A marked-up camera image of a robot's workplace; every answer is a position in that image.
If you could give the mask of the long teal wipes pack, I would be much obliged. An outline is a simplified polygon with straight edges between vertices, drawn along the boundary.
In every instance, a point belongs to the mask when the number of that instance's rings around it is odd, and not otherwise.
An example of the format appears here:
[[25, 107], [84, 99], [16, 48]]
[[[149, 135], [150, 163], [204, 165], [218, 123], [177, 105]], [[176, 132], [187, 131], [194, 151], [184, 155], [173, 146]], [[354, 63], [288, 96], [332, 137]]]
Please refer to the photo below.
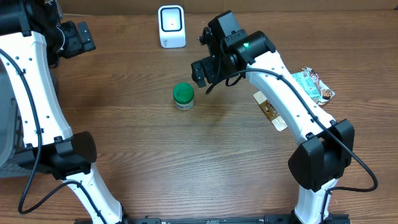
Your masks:
[[315, 99], [316, 101], [320, 99], [320, 93], [311, 78], [310, 72], [301, 71], [293, 73], [292, 76], [310, 98]]

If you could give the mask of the brown white snack bag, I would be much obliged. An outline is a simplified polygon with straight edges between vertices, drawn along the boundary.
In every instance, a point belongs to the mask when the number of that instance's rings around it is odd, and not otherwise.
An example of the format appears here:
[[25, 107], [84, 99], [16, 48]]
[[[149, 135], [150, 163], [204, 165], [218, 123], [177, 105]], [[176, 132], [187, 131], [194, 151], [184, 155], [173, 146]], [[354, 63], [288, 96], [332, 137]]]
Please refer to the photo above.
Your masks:
[[[303, 67], [300, 69], [300, 72], [301, 71], [310, 72], [311, 78], [313, 79], [313, 82], [320, 93], [320, 99], [318, 101], [312, 98], [311, 99], [319, 106], [327, 104], [334, 97], [335, 92], [322, 82], [318, 76], [318, 73], [314, 71], [314, 69], [310, 67]], [[276, 130], [281, 132], [287, 128], [285, 121], [261, 91], [255, 93], [253, 97], [263, 110], [264, 114], [268, 117], [269, 121], [274, 125]]]

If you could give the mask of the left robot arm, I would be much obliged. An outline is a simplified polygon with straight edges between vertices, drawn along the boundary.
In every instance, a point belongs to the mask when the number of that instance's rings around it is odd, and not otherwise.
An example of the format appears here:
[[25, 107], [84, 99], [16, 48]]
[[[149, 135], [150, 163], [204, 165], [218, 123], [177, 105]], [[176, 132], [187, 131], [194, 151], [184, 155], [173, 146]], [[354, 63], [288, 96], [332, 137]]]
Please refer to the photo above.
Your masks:
[[57, 1], [1, 2], [1, 61], [22, 118], [18, 166], [51, 174], [78, 197], [92, 223], [127, 223], [96, 166], [88, 131], [74, 133], [58, 102], [50, 68], [96, 48], [85, 22], [63, 21]]

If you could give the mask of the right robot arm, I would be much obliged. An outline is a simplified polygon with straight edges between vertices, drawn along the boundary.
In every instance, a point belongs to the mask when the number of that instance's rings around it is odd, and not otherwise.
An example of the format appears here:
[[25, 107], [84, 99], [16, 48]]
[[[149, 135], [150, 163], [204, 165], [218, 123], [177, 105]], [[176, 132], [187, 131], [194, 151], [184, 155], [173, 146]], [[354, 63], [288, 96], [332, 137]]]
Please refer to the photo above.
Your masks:
[[212, 88], [231, 77], [247, 78], [273, 105], [290, 129], [297, 149], [288, 161], [299, 184], [290, 214], [268, 214], [264, 223], [349, 223], [348, 215], [328, 211], [330, 195], [351, 164], [354, 128], [319, 107], [286, 69], [275, 45], [261, 31], [251, 35], [226, 11], [212, 19], [198, 40], [209, 57], [191, 64], [199, 87]]

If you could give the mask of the grey plastic mesh basket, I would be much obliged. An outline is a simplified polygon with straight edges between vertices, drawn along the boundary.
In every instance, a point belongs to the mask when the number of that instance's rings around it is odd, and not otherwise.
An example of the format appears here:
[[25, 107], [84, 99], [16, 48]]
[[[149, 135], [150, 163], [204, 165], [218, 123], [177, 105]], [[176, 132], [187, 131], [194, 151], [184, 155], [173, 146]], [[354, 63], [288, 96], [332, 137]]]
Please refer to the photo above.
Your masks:
[[1, 178], [30, 175], [14, 154], [24, 149], [22, 119], [6, 69], [1, 63]]

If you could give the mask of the white barcode scanner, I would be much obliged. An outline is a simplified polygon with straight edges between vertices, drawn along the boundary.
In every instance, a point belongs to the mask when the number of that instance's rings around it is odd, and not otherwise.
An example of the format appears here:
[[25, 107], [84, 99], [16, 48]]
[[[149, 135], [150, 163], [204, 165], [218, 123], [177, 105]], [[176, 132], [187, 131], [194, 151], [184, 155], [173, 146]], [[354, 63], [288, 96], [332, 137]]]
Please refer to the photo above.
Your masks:
[[164, 5], [158, 10], [159, 39], [165, 49], [186, 46], [185, 14], [182, 6]]

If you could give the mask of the green capped plastic bottle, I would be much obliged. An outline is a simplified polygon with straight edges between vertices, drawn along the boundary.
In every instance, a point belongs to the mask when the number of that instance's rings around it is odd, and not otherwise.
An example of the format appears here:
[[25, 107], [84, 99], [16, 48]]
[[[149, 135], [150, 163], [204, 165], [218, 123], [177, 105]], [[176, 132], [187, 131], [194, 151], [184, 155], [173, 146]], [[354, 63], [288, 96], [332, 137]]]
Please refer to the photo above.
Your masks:
[[179, 83], [173, 89], [173, 99], [179, 110], [187, 111], [194, 105], [194, 89], [188, 83]]

